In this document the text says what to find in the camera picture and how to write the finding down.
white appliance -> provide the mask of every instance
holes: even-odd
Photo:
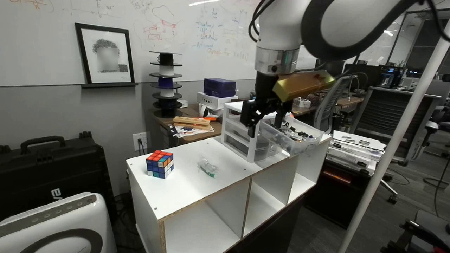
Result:
[[[0,253],[115,253],[100,194],[81,193],[0,223]]]

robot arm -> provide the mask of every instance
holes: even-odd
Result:
[[[254,96],[243,103],[240,121],[254,137],[254,127],[266,114],[277,111],[280,127],[291,100],[273,90],[295,72],[301,45],[320,62],[333,65],[365,51],[392,22],[412,5],[423,0],[261,0],[249,26],[250,37],[259,19],[254,69]],[[285,93],[295,95],[295,86]]]

clear plastic container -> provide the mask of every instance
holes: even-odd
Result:
[[[295,120],[291,114],[287,114],[284,118],[284,130],[288,128],[288,133],[292,134],[291,137],[274,128],[271,124],[273,118],[274,114],[260,121],[259,134],[268,142],[278,145],[283,151],[290,154],[290,156],[297,156],[311,148],[315,148],[322,140],[322,131]]]

whiteboard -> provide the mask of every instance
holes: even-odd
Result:
[[[136,82],[157,71],[149,51],[183,54],[181,81],[254,79],[247,24],[259,0],[3,0],[0,86],[84,85],[74,23],[129,31]]]

wall outlet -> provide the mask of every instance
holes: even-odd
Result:
[[[139,145],[138,141],[142,141],[142,147],[143,147],[143,151],[146,154],[146,149],[148,149],[148,145],[146,145],[146,133],[136,133],[132,135],[132,145],[135,147],[135,151],[139,151],[142,149],[142,147]]]

